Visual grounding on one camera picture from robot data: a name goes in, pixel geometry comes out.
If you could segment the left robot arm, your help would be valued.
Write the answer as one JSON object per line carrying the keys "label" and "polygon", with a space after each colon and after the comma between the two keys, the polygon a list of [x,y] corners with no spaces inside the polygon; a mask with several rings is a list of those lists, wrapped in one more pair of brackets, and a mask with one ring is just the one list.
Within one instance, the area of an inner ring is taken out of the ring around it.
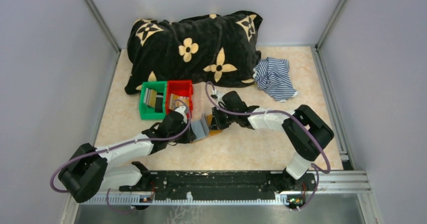
{"label": "left robot arm", "polygon": [[99,191],[147,191],[153,177],[136,159],[164,150],[168,145],[196,140],[191,122],[178,111],[170,112],[162,122],[153,124],[136,136],[112,145],[96,148],[85,143],[55,176],[76,202],[82,203]]}

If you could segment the green plastic bin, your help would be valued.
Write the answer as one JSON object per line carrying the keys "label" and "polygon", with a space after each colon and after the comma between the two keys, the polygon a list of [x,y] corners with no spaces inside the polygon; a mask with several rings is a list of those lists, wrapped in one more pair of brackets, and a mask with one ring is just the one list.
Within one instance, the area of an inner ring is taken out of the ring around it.
{"label": "green plastic bin", "polygon": [[[146,89],[153,89],[157,92],[164,93],[164,99],[163,99],[163,112],[156,113],[153,108],[147,107],[145,104],[143,104],[143,97]],[[166,81],[160,81],[160,82],[145,82],[142,84],[141,94],[140,94],[140,101],[139,101],[139,113],[142,120],[159,120],[163,119],[166,116],[166,92],[167,92],[167,82]]]}

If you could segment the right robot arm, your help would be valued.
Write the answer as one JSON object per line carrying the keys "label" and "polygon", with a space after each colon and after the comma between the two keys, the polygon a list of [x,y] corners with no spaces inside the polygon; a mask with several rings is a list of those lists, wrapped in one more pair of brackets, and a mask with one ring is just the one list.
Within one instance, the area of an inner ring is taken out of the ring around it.
{"label": "right robot arm", "polygon": [[293,111],[247,106],[236,91],[223,94],[214,90],[207,97],[213,104],[213,129],[223,130],[236,123],[242,128],[273,130],[287,135],[296,152],[276,186],[298,189],[318,156],[326,163],[325,172],[331,171],[324,149],[333,140],[334,132],[309,106],[300,105]]}

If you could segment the red plastic bin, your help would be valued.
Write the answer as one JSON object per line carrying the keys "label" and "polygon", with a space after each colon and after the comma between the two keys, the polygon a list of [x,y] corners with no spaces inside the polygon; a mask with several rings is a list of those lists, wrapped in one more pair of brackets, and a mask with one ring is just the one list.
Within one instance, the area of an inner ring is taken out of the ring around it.
{"label": "red plastic bin", "polygon": [[168,114],[172,110],[169,109],[169,98],[170,94],[175,94],[181,96],[182,100],[180,102],[182,105],[189,107],[189,112],[193,110],[193,84],[192,80],[179,80],[179,81],[167,81],[167,92],[166,92],[166,113]]}

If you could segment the yellow leather card holder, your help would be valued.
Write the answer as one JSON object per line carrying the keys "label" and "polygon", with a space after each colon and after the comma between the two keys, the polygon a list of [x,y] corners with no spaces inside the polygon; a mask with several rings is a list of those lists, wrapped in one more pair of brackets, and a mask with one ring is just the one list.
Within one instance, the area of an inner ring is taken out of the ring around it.
{"label": "yellow leather card holder", "polygon": [[195,134],[195,140],[191,143],[196,143],[205,138],[215,136],[217,134],[222,133],[222,130],[211,129],[210,126],[212,124],[213,116],[202,114],[200,119],[192,120],[191,122],[191,130]]}

